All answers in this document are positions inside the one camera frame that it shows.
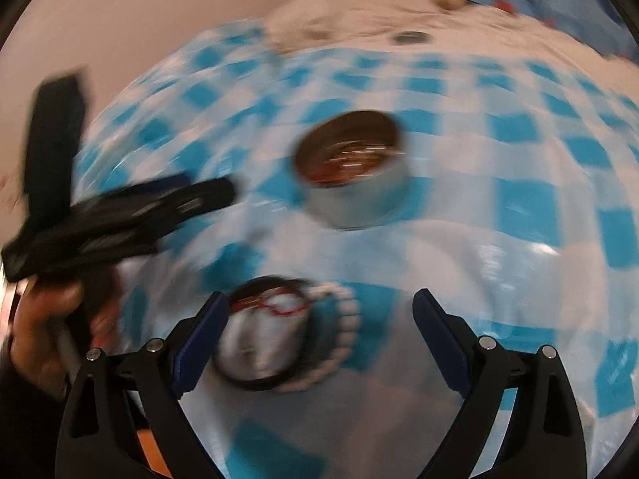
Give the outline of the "person's left hand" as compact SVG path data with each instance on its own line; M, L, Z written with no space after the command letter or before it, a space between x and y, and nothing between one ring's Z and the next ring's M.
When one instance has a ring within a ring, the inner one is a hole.
M112 350L119 343L121 279L112 270L106 294L89 320L91 345ZM83 300L82 283L34 280L18 303L12 325L10 356L14 368L29 383L58 400L64 397L67 368L58 351L55 323L68 317Z

